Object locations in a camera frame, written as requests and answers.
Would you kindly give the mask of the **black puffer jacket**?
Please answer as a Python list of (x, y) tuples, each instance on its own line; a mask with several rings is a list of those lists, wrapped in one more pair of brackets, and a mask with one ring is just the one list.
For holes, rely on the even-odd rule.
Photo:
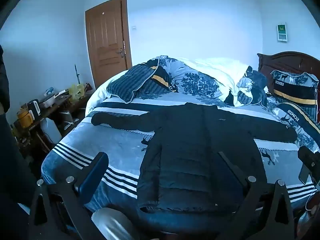
[(216, 106), (163, 107), (136, 116), (93, 115), (92, 124), (153, 132), (137, 184), (137, 205), (146, 213), (234, 212), (244, 187), (220, 154), (247, 176), (266, 182), (257, 139), (293, 143), (297, 133), (276, 121), (223, 111)]

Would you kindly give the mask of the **lying HOMES pillow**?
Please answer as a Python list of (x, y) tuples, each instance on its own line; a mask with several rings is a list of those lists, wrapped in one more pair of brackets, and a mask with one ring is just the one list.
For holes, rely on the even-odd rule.
[(271, 113), (297, 133), (296, 145), (306, 146), (313, 153), (319, 152), (319, 124), (313, 121), (300, 107), (293, 103), (280, 103)]

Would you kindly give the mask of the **upright HOMES pillow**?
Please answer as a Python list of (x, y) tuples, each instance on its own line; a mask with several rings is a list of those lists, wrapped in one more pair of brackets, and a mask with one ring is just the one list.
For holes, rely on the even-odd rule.
[(280, 70), (271, 72), (273, 92), (281, 102), (299, 105), (314, 120), (318, 114), (319, 80), (313, 74), (294, 74)]

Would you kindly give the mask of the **white plastic jug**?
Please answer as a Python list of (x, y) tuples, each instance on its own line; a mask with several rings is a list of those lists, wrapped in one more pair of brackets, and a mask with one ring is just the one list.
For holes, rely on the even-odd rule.
[(56, 145), (62, 139), (61, 133), (53, 120), (44, 118), (41, 120), (40, 126), (50, 143)]

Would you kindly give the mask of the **cluttered wooden side table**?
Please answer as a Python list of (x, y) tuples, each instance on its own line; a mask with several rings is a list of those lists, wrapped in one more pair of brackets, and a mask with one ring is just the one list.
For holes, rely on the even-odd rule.
[(55, 143), (47, 138), (47, 133), (43, 132), (41, 124), (46, 118), (53, 120), (61, 136), (66, 136), (84, 118), (86, 105), (92, 94), (90, 90), (78, 101), (72, 101), (71, 96), (67, 94), (58, 96), (52, 106), (42, 110), (39, 120), (27, 128), (22, 128), (19, 121), (15, 121), (14, 135), (17, 135), (20, 151), (29, 154), (34, 148), (48, 153)]

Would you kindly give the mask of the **yellow container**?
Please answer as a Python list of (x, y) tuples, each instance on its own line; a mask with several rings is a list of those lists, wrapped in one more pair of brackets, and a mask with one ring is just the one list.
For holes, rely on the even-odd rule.
[(31, 113), (25, 108), (22, 108), (17, 112), (17, 117), (22, 128), (28, 128), (33, 123)]

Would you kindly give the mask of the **dark wooden headboard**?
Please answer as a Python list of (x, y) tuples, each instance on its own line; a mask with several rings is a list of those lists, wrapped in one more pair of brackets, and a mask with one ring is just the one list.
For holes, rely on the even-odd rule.
[[(304, 53), (295, 51), (285, 51), (274, 55), (258, 54), (259, 57), (259, 72), (267, 78), (268, 91), (275, 96), (273, 92), (272, 76), (273, 70), (302, 74), (307, 72), (313, 74), (319, 80), (319, 60)], [(319, 84), (318, 84), (318, 114), (317, 121), (319, 122)]]

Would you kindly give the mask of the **crumpled white blue duvet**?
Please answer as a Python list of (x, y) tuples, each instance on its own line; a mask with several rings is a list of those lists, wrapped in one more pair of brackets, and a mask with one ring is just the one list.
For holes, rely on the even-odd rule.
[(240, 61), (231, 59), (188, 60), (166, 55), (151, 61), (155, 74), (150, 78), (165, 92), (221, 100), (234, 106), (267, 107), (267, 78)]

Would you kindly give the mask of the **white cooking pot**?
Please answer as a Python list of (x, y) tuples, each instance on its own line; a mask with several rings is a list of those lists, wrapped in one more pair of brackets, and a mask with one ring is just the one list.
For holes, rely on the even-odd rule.
[(51, 93), (46, 95), (44, 98), (42, 98), (40, 101), (40, 107), (41, 108), (49, 108), (55, 103), (55, 94)]

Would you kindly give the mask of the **yellow plastic bag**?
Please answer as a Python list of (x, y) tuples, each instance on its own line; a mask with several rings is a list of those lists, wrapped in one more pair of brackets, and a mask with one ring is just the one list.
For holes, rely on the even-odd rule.
[(72, 101), (79, 101), (85, 95), (85, 87), (83, 83), (72, 84), (71, 87), (69, 87), (68, 91)]

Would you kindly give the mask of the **dark striped pillow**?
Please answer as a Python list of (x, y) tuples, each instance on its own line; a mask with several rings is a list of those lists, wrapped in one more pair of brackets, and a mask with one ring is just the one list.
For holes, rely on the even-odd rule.
[(124, 103), (134, 98), (154, 99), (176, 92), (171, 76), (158, 59), (149, 60), (130, 68), (124, 75), (107, 86), (107, 92)]

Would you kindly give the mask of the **brown wooden door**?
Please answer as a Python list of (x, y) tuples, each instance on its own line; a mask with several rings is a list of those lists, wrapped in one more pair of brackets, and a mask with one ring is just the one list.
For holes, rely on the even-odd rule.
[(85, 12), (89, 60), (98, 88), (132, 67), (127, 0), (109, 0)]

